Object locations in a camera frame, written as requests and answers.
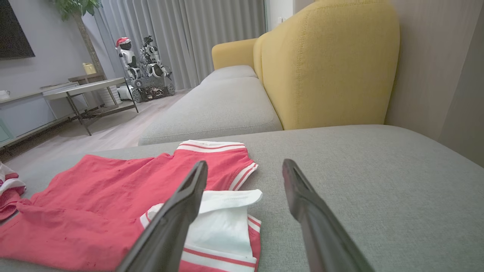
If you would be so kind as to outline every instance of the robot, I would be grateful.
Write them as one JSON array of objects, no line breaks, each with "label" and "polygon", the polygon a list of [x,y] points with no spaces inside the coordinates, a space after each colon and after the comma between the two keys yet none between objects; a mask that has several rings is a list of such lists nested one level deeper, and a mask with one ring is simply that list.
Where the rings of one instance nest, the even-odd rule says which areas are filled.
[{"label": "robot", "polygon": [[117,40],[116,49],[121,58],[124,71],[131,80],[142,78],[141,70],[138,67],[136,56],[131,51],[131,40],[128,37],[123,37]]},{"label": "robot", "polygon": [[160,53],[156,46],[150,45],[153,41],[151,35],[143,39],[143,48],[140,49],[140,53],[144,62],[146,63],[146,69],[148,76],[154,77],[168,77],[171,80],[172,72],[168,72],[166,67],[161,63]]},{"label": "robot", "polygon": [[138,103],[175,94],[173,84],[166,86],[164,79],[167,77],[171,80],[173,73],[169,71],[169,67],[161,63],[158,48],[150,45],[152,41],[151,35],[143,39],[140,66],[134,52],[131,51],[131,40],[123,37],[116,42],[124,71],[131,79],[133,99]]}]

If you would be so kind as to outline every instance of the metal table leg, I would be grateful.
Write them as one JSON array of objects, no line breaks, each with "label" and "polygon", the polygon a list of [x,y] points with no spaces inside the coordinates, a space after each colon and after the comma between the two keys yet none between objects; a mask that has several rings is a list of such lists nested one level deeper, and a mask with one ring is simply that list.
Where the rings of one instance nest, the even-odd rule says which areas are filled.
[{"label": "metal table leg", "polygon": [[107,92],[109,92],[109,95],[111,96],[111,99],[113,100],[114,104],[118,105],[118,102],[116,102],[116,99],[114,99],[113,92],[111,92],[111,88],[107,87],[106,89],[107,89]]},{"label": "metal table leg", "polygon": [[129,85],[126,79],[124,79],[124,82],[126,83],[126,87],[128,87],[128,93],[131,96],[131,101],[133,101],[133,104],[135,105],[136,112],[139,113],[138,107],[136,106],[135,100],[133,99],[133,95],[131,94],[131,90],[129,89]]},{"label": "metal table leg", "polygon": [[86,126],[86,124],[82,121],[81,114],[79,113],[79,110],[77,109],[76,105],[74,104],[74,101],[72,100],[72,97],[69,95],[68,92],[67,92],[67,100],[69,101],[69,104],[71,105],[72,110],[76,114],[77,119],[79,120],[79,123],[81,123],[81,125],[84,126],[84,128],[88,132],[89,136],[92,136],[91,132],[88,129],[88,126]]}]

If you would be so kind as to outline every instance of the red hat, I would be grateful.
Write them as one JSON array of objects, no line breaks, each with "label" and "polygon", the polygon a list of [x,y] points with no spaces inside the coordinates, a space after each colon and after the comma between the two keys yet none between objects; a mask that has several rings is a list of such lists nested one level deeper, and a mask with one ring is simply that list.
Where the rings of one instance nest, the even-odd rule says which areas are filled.
[{"label": "red hat", "polygon": [[116,48],[118,48],[120,45],[128,44],[130,42],[131,40],[128,37],[119,38],[116,42]]}]

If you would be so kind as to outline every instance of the gray fabric upholstery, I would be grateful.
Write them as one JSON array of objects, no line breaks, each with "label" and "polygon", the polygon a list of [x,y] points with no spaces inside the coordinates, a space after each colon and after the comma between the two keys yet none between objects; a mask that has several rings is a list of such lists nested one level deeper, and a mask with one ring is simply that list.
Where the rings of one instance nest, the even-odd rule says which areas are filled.
[{"label": "gray fabric upholstery", "polygon": [[[260,167],[241,190],[262,221],[260,272],[308,271],[299,224],[284,192],[282,161],[294,159],[376,271],[484,271],[484,168],[415,132],[384,125],[278,131],[214,139],[246,144]],[[178,143],[94,154],[120,159],[172,153]],[[82,155],[20,173],[27,196]],[[49,271],[1,260],[2,271]]]},{"label": "gray fabric upholstery", "polygon": [[158,116],[139,145],[282,130],[281,122],[255,77],[198,85]]},{"label": "gray fabric upholstery", "polygon": [[256,73],[249,65],[235,65],[217,69],[208,75],[200,84],[206,84],[217,80],[241,78],[241,77],[255,77]]}]

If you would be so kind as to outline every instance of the television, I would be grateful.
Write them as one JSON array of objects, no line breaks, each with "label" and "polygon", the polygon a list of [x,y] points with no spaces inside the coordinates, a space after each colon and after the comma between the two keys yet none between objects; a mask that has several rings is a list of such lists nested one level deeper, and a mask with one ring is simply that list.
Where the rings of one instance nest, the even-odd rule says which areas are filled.
[{"label": "television", "polygon": [[35,57],[8,2],[0,0],[0,59]]}]

